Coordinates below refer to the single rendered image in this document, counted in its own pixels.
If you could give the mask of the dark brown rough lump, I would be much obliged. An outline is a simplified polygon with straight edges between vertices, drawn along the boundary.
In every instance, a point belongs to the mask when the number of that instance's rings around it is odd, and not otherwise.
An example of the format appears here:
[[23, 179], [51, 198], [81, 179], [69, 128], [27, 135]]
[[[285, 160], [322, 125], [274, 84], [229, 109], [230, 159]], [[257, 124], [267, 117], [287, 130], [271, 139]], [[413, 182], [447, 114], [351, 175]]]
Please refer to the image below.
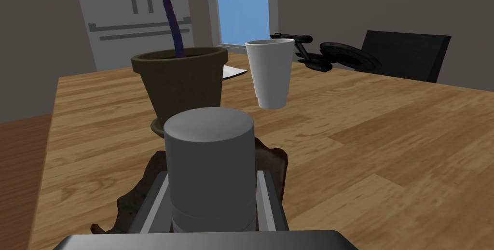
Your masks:
[[[282, 201], [285, 190], [288, 155], [280, 148], [268, 148], [259, 138], [255, 138], [255, 168], [270, 171], [274, 188]], [[137, 212], [151, 189], [158, 174], [167, 171], [166, 152], [157, 151], [149, 160], [143, 177], [127, 194], [117, 199], [118, 214], [114, 226], [104, 231], [98, 224], [92, 224], [92, 234], [125, 234], [129, 231]]]

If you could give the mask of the black chair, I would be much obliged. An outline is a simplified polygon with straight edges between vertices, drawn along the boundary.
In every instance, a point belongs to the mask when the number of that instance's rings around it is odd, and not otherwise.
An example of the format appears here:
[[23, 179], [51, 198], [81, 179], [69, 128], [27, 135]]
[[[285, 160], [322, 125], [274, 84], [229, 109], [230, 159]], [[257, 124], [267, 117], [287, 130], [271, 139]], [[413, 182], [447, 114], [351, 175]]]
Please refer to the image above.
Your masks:
[[382, 68], [373, 74], [436, 83], [451, 36], [368, 30], [361, 48]]

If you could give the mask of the white flat sheet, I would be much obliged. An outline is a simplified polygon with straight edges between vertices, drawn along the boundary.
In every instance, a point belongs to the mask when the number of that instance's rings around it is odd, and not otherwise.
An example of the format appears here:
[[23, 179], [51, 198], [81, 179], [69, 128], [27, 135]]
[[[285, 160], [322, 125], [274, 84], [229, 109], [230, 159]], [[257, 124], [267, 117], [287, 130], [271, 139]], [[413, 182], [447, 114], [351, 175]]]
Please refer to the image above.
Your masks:
[[227, 80], [227, 79], [230, 79], [230, 78], [233, 78], [236, 76], [240, 76], [240, 75], [243, 75], [247, 72], [248, 72], [247, 69], [238, 69], [238, 68], [224, 65], [223, 66], [223, 80]]

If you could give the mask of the wooden table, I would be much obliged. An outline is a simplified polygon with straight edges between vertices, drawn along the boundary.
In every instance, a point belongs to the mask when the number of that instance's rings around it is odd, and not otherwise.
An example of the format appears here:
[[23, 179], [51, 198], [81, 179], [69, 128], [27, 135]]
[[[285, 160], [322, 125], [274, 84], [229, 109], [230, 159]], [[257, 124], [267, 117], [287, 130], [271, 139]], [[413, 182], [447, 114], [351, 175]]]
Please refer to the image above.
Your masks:
[[[222, 88], [288, 154], [290, 229], [337, 230], [359, 250], [494, 250], [494, 92], [298, 64], [279, 110], [258, 107], [249, 73]], [[164, 148], [153, 118], [131, 68], [59, 79], [29, 250], [113, 225]]]

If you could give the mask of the black spaceship model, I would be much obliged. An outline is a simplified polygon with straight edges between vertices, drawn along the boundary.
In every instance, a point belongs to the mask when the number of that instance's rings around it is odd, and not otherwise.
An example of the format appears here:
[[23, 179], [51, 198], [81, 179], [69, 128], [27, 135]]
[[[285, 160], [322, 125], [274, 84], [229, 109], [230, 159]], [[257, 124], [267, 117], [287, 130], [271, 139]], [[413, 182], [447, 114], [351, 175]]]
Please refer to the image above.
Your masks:
[[295, 54], [300, 57], [298, 62], [312, 70], [327, 72], [333, 68], [333, 63], [339, 63], [356, 71], [377, 71], [382, 68], [377, 58], [349, 45], [324, 42], [320, 44], [320, 54], [314, 54], [307, 52], [303, 46], [313, 41], [312, 36], [275, 33], [271, 34], [270, 38], [293, 39], [297, 49]]

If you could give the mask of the blue window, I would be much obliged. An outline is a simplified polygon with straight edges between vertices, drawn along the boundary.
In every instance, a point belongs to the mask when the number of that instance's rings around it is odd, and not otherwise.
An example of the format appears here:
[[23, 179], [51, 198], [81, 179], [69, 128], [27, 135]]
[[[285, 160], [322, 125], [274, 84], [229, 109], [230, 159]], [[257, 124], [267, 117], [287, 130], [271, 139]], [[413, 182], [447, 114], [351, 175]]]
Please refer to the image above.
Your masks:
[[279, 31], [278, 0], [208, 0], [214, 45], [246, 53], [246, 42]]

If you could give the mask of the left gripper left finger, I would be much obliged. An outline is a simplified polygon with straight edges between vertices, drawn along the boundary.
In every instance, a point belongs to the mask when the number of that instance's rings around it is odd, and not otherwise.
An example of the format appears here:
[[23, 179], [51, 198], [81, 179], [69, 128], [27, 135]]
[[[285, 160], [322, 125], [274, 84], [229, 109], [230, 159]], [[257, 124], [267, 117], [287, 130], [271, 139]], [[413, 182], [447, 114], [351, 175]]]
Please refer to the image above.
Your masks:
[[171, 232], [172, 218], [169, 177], [166, 171], [162, 171], [157, 175], [152, 184], [128, 233], [145, 234]]

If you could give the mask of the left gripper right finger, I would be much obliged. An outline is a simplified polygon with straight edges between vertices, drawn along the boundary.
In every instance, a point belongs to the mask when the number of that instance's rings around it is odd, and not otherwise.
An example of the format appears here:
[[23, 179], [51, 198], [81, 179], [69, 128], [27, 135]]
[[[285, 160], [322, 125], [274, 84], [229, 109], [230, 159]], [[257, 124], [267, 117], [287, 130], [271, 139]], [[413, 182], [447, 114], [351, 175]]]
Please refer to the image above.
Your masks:
[[283, 206], [269, 171], [258, 171], [256, 188], [257, 230], [288, 231]]

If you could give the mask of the grey cylindrical container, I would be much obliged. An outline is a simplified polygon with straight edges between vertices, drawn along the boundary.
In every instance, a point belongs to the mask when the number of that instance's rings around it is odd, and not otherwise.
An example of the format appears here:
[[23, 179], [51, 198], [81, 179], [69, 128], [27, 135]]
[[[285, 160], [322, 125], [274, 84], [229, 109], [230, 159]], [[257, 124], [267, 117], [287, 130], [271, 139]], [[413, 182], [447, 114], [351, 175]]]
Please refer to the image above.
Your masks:
[[174, 229], [254, 231], [252, 117], [225, 107], [184, 111], [165, 122], [164, 139]]

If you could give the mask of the olive green plant pot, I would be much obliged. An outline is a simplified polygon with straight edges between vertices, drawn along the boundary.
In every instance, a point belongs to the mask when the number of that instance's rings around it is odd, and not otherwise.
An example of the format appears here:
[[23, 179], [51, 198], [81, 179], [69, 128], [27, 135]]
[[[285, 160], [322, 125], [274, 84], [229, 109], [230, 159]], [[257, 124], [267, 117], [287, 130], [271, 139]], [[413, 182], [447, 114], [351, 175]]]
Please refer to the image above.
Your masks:
[[162, 0], [174, 49], [144, 53], [131, 58], [157, 115], [151, 129], [161, 138], [167, 119], [180, 112], [219, 107], [223, 67], [228, 52], [222, 47], [184, 47], [171, 0]]

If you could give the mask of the white paper cup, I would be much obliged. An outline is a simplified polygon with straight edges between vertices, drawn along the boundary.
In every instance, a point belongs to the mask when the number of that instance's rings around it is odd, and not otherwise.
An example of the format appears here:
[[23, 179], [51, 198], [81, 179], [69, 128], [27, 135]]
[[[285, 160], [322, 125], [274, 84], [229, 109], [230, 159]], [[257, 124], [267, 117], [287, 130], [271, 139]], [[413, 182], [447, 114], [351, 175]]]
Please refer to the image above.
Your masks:
[[293, 39], [255, 40], [245, 43], [259, 107], [285, 107], [294, 53]]

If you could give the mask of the grey refrigerator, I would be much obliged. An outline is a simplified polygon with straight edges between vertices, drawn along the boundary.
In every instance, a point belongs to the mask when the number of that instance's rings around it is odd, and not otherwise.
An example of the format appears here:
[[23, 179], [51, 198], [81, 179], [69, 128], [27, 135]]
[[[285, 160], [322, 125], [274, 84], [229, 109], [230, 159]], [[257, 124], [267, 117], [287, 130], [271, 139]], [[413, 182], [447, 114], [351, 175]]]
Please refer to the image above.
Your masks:
[[131, 57], [173, 49], [162, 0], [79, 0], [97, 71], [131, 66]]

